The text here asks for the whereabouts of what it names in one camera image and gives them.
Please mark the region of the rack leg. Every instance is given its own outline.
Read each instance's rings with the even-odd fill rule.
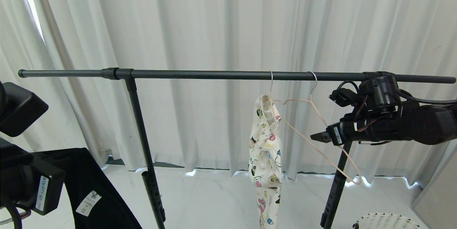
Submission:
[[[147,196],[154,212],[155,221],[159,229],[165,229],[165,210],[162,206],[160,199],[159,187],[157,184],[157,178],[155,177],[154,164],[152,162],[151,150],[149,143],[147,142],[146,128],[144,127],[144,121],[141,114],[140,102],[137,94],[137,85],[135,79],[125,79],[127,90],[129,91],[130,102],[132,103],[132,109],[135,115],[135,122],[137,124],[138,134],[140,136],[140,143],[146,160],[147,171],[143,172],[142,178],[144,186],[146,187]]]
[[[343,149],[349,153],[351,149],[352,141],[346,143],[343,146]],[[344,167],[346,165],[347,156],[346,154],[341,151],[340,161],[338,161],[338,168],[344,171]],[[320,220],[320,226],[323,229],[330,229],[332,228],[333,219],[335,218],[336,209],[338,208],[338,204],[340,203],[341,194],[343,193],[344,184],[346,182],[346,177],[341,174],[338,170],[335,172],[335,176],[333,178],[332,188],[330,189],[330,194],[328,195],[327,204],[325,205],[325,210],[322,213],[322,217]]]

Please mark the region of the white label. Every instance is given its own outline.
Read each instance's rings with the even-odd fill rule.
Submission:
[[[89,216],[90,211],[100,199],[101,196],[93,190],[84,198],[75,211],[83,216]]]
[[[36,209],[43,211],[44,210],[44,203],[46,201],[46,192],[47,192],[47,184],[49,183],[49,179],[47,177],[41,176],[40,177],[40,185],[38,186],[38,195],[36,196]]]
[[[343,141],[341,141],[340,132],[338,131],[338,128],[336,126],[333,127],[333,131],[335,132],[336,139],[338,140],[338,143],[339,144],[343,144]]]

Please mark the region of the hanger hook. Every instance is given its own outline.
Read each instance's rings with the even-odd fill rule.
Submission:
[[[310,92],[310,95],[313,95],[313,91],[314,91],[314,89],[317,87],[317,76],[316,76],[316,74],[315,74],[314,72],[311,72],[311,71],[309,71],[309,72],[312,73],[313,76],[314,76],[315,79],[316,79],[316,84],[314,85],[314,87],[311,89],[311,92]]]
[[[271,89],[273,89],[273,72],[270,71],[270,74],[271,74],[271,85],[270,85],[270,92],[271,92]]]

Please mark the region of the clothing rack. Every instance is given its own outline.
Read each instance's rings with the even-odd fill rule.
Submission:
[[[147,171],[143,172],[142,178],[146,187],[147,196],[155,216],[157,227],[165,229],[165,210],[162,206],[157,178],[155,176],[154,164],[152,161],[149,143],[147,142],[146,128],[142,118],[140,103],[137,94],[135,79],[219,79],[219,80],[283,80],[283,81],[365,81],[392,73],[377,71],[363,73],[319,73],[319,72],[282,72],[282,71],[185,71],[185,70],[134,70],[130,68],[105,68],[101,70],[24,70],[21,69],[18,75],[21,78],[27,77],[102,77],[111,80],[123,79],[129,92],[135,122],[146,160]],[[428,76],[428,75],[402,75],[395,74],[397,81],[416,83],[453,84],[455,77],[449,76]],[[345,144],[343,148],[349,152],[351,143]],[[346,155],[342,152],[338,168],[344,170]],[[324,229],[330,229],[335,218],[336,209],[346,177],[338,170],[335,173],[333,184],[328,196],[328,201],[322,214],[320,225]]]

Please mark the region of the white wicker basket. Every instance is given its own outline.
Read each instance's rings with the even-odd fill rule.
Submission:
[[[369,213],[362,216],[353,229],[419,229],[411,219],[396,214]]]

